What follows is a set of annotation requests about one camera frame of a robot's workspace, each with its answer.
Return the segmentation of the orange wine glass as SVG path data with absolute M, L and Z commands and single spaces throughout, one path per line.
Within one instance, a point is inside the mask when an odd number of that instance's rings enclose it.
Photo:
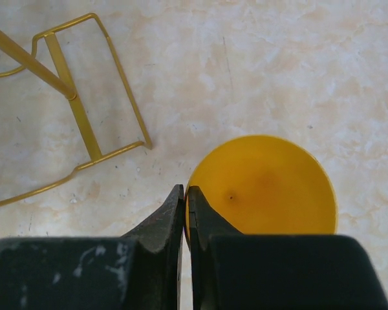
M 248 135 L 212 150 L 194 169 L 210 207 L 243 234 L 334 234 L 336 195 L 325 169 L 283 138 Z

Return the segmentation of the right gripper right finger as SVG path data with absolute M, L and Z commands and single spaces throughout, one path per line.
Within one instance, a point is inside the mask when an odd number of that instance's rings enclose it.
M 186 240 L 195 309 L 388 309 L 369 255 L 333 234 L 243 234 L 197 186 Z

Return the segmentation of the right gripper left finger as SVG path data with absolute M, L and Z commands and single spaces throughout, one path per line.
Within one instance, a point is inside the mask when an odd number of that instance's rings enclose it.
M 0 239 L 0 309 L 178 309 L 183 198 L 119 237 Z

